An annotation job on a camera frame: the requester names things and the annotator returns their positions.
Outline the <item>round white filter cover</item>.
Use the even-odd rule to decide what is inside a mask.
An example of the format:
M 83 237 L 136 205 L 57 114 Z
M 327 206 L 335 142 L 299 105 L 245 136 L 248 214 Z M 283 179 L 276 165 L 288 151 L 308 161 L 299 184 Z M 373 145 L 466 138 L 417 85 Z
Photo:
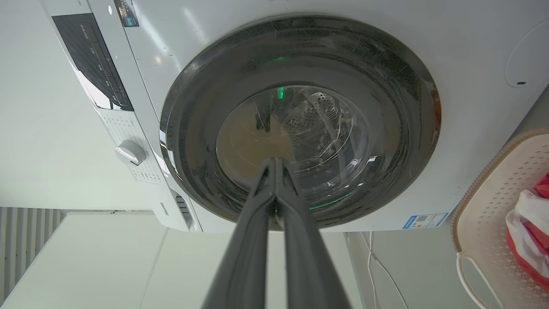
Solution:
M 506 64 L 505 79 L 514 88 L 549 79 L 549 19 L 537 24 L 514 47 Z

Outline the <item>black washing machine display panel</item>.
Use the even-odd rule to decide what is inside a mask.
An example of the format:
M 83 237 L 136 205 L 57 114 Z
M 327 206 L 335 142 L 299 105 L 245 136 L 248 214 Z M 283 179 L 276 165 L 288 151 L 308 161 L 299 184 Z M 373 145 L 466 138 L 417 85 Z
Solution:
M 92 13 L 52 17 L 91 102 L 102 109 L 133 111 Z

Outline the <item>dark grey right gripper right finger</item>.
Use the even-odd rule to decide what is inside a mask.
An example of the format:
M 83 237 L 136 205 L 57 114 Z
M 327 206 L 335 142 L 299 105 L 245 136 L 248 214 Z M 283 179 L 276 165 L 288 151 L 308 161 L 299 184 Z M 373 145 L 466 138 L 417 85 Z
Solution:
M 352 309 L 293 167 L 275 160 L 276 220 L 286 245 L 288 309 Z

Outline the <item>silver washing machine control knob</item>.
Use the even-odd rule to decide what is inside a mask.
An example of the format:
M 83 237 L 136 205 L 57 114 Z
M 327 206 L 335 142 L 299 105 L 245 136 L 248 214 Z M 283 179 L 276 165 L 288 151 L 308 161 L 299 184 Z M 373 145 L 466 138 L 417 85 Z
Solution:
M 115 147 L 116 156 L 125 164 L 139 166 L 145 159 L 146 153 L 137 143 L 124 140 Z

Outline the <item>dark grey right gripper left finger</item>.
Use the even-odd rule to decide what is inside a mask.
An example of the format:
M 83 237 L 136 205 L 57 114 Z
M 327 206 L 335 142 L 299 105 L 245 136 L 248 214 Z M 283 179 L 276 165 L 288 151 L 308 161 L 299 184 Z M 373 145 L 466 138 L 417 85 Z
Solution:
M 247 197 L 202 309 L 265 309 L 269 222 L 276 206 L 275 159 Z

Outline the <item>white front-load washing machine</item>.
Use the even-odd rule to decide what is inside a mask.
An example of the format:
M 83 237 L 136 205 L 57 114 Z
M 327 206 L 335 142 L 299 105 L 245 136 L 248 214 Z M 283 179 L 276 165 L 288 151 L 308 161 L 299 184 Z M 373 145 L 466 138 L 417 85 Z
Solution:
M 357 20 L 404 43 L 434 78 L 441 129 L 418 180 L 387 206 L 328 232 L 400 230 L 413 215 L 450 214 L 549 84 L 514 88 L 505 79 L 514 47 L 549 19 L 549 0 L 133 0 L 138 27 L 122 26 L 113 0 L 40 2 L 74 72 L 52 17 L 94 15 L 134 110 L 91 104 L 115 146 L 130 140 L 144 149 L 146 159 L 129 169 L 147 207 L 162 225 L 186 232 L 230 233 L 235 224 L 200 206 L 170 174 L 160 145 L 163 104 L 192 58 L 247 24 L 309 14 Z

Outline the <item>beige perforated laundry basket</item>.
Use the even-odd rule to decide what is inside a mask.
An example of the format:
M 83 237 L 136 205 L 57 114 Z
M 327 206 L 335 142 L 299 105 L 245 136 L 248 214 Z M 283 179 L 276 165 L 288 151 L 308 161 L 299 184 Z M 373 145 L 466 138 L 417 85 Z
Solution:
M 519 267 L 507 246 L 506 215 L 520 192 L 549 172 L 549 127 L 511 139 L 482 170 L 455 209 L 452 241 L 478 264 L 505 309 L 549 309 L 549 292 Z

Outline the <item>blue white label sticker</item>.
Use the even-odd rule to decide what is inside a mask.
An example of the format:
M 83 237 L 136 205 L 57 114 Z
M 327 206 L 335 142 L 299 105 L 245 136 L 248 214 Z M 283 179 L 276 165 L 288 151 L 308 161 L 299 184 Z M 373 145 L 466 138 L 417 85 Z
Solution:
M 428 227 L 439 227 L 441 223 L 448 217 L 448 213 L 438 213 L 429 215 L 413 215 L 411 216 L 402 229 L 420 229 Z

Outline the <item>red and white clothing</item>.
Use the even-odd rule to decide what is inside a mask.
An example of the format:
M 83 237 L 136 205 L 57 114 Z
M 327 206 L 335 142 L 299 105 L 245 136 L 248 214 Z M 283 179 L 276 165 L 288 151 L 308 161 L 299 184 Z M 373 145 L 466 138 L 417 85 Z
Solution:
M 507 246 L 517 264 L 549 292 L 549 173 L 520 193 L 506 225 Z

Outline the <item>dark energy label sticker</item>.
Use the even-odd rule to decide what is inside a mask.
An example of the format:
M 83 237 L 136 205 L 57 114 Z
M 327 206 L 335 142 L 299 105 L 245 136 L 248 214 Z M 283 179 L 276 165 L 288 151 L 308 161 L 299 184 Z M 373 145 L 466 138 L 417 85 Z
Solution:
M 121 20 L 123 27 L 138 27 L 139 20 L 137 19 L 136 10 L 133 5 L 133 0 L 113 0 L 116 11 Z

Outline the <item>dark round washing machine door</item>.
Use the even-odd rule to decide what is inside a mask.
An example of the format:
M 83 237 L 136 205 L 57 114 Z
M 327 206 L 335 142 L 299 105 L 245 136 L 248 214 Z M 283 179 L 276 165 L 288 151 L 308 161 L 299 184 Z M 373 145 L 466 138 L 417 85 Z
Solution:
M 388 205 L 427 166 L 437 88 L 402 42 L 326 15 L 247 24 L 201 51 L 160 118 L 167 168 L 209 212 L 236 222 L 263 163 L 288 161 L 320 227 Z

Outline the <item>grey ribbed wall panel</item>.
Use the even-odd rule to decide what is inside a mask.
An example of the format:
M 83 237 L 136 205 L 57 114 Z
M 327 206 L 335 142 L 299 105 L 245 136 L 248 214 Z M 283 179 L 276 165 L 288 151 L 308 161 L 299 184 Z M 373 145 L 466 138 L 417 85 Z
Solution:
M 0 207 L 0 306 L 62 220 L 59 209 Z

